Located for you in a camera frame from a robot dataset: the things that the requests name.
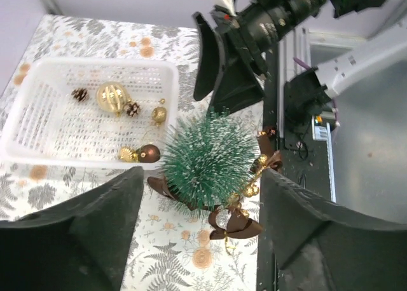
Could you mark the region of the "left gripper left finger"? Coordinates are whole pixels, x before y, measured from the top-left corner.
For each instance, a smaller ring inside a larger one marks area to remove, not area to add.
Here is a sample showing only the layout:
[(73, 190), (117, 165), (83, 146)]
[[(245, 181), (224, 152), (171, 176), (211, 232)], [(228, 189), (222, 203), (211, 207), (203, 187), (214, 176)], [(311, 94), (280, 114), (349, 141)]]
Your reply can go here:
[(1, 290), (119, 290), (144, 189), (133, 167), (16, 221), (1, 221)]

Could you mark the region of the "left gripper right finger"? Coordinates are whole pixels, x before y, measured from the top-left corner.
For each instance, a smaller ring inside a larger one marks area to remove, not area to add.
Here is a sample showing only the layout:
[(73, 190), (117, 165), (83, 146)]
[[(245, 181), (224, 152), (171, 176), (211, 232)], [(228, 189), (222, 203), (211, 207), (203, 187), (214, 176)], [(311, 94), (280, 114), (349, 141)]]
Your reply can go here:
[(406, 290), (406, 225), (337, 205), (263, 172), (283, 290)]

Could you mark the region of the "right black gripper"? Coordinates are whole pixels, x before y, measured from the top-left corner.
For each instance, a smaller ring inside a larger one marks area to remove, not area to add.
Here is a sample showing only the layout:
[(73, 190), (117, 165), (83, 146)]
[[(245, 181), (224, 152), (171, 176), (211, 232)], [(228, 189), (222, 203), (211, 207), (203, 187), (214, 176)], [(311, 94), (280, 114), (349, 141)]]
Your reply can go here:
[(203, 100), (213, 91), (210, 108), (228, 114), (264, 99), (256, 78), (266, 72), (261, 54), (309, 17), (316, 17), (330, 1), (334, 18), (367, 8), (378, 8), (386, 0), (251, 0), (235, 11), (235, 0), (223, 0), (211, 15), (216, 28), (200, 12), (193, 14), (200, 54), (193, 98)]

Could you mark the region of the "small green christmas tree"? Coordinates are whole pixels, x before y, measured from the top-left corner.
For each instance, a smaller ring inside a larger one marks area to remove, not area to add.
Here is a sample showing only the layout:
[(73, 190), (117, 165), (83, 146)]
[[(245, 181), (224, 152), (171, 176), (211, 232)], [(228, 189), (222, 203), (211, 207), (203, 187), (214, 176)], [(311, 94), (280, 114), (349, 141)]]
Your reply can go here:
[(223, 205), (250, 180), (259, 147), (240, 118), (213, 111), (177, 120), (160, 166), (176, 210), (201, 215)]

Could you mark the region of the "white plastic basket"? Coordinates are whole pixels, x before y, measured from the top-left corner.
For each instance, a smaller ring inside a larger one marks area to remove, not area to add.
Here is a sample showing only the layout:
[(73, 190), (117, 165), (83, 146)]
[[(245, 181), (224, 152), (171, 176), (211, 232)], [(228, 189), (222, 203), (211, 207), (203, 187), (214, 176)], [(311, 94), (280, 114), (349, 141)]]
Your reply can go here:
[[(103, 111), (96, 92), (116, 81), (141, 110), (129, 117)], [(86, 88), (78, 102), (71, 93)], [(179, 73), (170, 62), (112, 58), (48, 57), (32, 65), (18, 89), (1, 134), (1, 158), (30, 165), (127, 169), (121, 147), (153, 144), (164, 151), (167, 132), (177, 119)], [(166, 100), (167, 119), (151, 118)]]

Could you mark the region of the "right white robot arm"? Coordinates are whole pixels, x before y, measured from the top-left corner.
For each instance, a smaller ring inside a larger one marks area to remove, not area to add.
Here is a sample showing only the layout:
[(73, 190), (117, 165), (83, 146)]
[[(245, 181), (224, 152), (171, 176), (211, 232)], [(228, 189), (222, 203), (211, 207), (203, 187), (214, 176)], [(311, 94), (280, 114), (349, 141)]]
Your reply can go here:
[[(200, 58), (193, 97), (211, 96), (215, 112), (234, 113), (265, 98), (260, 79), (270, 79), (262, 54), (278, 44), (329, 1), (333, 16), (379, 8), (387, 0), (252, 0), (236, 11), (234, 0), (217, 0), (216, 27), (196, 12)], [(361, 79), (397, 62), (406, 54), (406, 21), (402, 20), (352, 51), (309, 68), (285, 85), (287, 127), (305, 122), (322, 106)]]

